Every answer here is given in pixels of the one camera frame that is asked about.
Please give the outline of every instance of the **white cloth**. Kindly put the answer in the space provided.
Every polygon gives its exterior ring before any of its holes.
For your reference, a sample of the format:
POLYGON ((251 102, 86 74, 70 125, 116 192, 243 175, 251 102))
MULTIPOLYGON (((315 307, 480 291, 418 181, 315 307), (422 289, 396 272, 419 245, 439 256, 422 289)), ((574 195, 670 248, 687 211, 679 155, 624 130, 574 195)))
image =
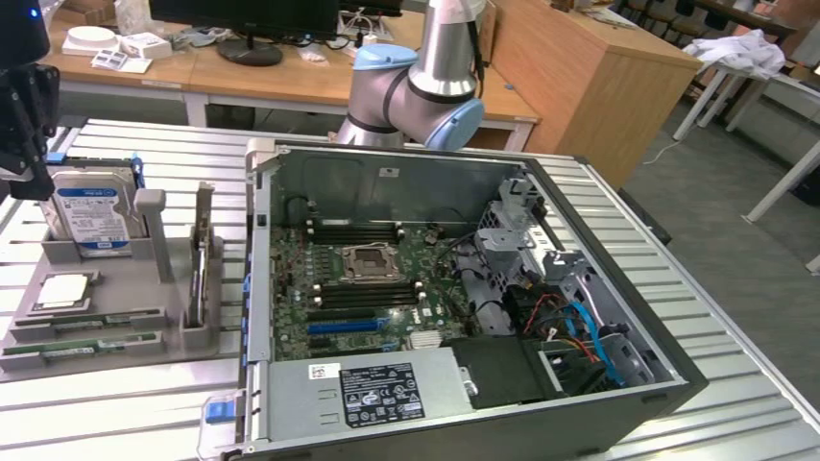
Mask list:
POLYGON ((699 73, 718 62, 767 80, 778 74, 786 63, 783 51, 778 45, 766 41, 760 29, 743 36, 726 36, 716 40, 698 38, 683 51, 704 62, 699 73))

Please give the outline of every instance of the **metal workbench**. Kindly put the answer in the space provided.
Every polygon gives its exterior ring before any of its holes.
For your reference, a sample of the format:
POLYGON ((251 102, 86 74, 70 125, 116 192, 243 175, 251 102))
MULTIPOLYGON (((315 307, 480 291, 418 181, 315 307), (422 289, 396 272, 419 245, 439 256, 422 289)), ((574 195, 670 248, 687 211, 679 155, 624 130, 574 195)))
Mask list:
MULTIPOLYGON (((215 184, 215 229, 227 243, 220 356, 0 385, 4 461, 196 458, 200 405, 208 396, 236 389, 238 384, 244 154, 248 138, 263 135, 104 120, 60 130, 54 151, 116 158, 139 153, 147 165, 147 186, 168 191, 163 218, 170 236, 187 235, 199 181, 215 184)), ((540 159, 710 379, 706 390, 672 416, 644 424, 610 452, 590 459, 820 459, 816 411, 632 211, 588 166, 570 158, 540 159)), ((0 206, 2 331, 40 257, 38 242, 46 232, 34 203, 8 200, 0 206)), ((564 230, 556 233, 570 239, 564 230)))

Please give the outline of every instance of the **green circuit board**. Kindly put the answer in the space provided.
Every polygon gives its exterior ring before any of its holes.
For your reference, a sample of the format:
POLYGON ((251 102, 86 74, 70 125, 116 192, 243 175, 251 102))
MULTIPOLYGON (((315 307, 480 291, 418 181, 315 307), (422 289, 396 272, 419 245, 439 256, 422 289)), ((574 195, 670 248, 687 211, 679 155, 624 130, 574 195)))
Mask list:
POLYGON ((324 287, 350 285, 342 280, 346 274, 343 252, 356 246, 318 245, 311 242, 306 229, 272 228, 276 360, 406 350, 410 345, 408 338, 415 331, 438 330, 443 339, 466 336, 466 322, 470 320, 452 315, 446 300, 451 299, 467 312, 467 293, 462 281, 454 278, 452 271, 438 270, 435 267, 446 243, 440 241, 431 245, 426 242, 428 229, 424 225, 406 225, 404 231, 404 239, 390 246, 399 267, 398 281, 420 281, 427 299, 418 304, 371 306, 382 324, 378 331, 316 335, 308 334, 311 324, 347 322, 311 322, 308 314, 320 310, 314 302, 314 297, 320 296, 320 293, 314 291, 316 284, 324 287), (316 347, 316 340, 326 346, 316 347))

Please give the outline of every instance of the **wooden desk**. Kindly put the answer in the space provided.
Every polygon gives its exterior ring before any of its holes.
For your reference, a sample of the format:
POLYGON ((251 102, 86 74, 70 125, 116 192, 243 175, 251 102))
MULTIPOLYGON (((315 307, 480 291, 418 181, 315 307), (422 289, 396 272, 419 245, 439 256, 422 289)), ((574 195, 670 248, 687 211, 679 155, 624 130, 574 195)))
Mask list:
POLYGON ((786 40, 786 38, 798 31, 798 28, 784 24, 776 18, 766 19, 751 12, 743 12, 738 8, 734 8, 732 5, 722 3, 719 0, 694 1, 695 5, 708 12, 714 12, 750 29, 760 29, 766 34, 776 36, 778 40, 775 44, 778 45, 782 44, 783 40, 786 40))
POLYGON ((542 116, 527 152, 587 157, 620 187, 700 61, 646 30, 559 12, 544 0, 494 1, 494 65, 542 116))
MULTIPOLYGON (((395 43, 419 48, 424 15, 406 12, 403 17, 391 17, 387 21, 395 43)), ((44 63, 62 71, 64 90, 182 101, 188 124, 196 127, 207 126, 208 104, 334 114, 347 112, 354 59, 340 51, 323 49, 330 65, 322 66, 303 61, 295 47, 282 46, 282 63, 260 68, 227 61, 215 47, 208 47, 155 61, 148 73, 139 75, 94 69, 90 57, 63 55, 60 48, 71 27, 60 21, 51 24, 52 52, 44 59, 44 63)), ((487 113, 482 127, 504 130, 502 146, 522 151, 540 118, 515 90, 507 89, 507 84, 499 73, 487 69, 483 97, 487 113)))

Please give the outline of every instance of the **monitor stand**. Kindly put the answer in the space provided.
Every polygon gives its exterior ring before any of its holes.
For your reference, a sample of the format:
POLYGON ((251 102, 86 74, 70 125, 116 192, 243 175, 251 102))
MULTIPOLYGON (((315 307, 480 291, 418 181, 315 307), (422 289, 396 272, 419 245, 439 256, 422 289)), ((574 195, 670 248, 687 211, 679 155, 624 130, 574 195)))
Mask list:
POLYGON ((224 40, 216 45, 216 52, 231 62, 255 67, 276 65, 282 61, 282 51, 271 43, 254 40, 254 34, 247 39, 224 40))

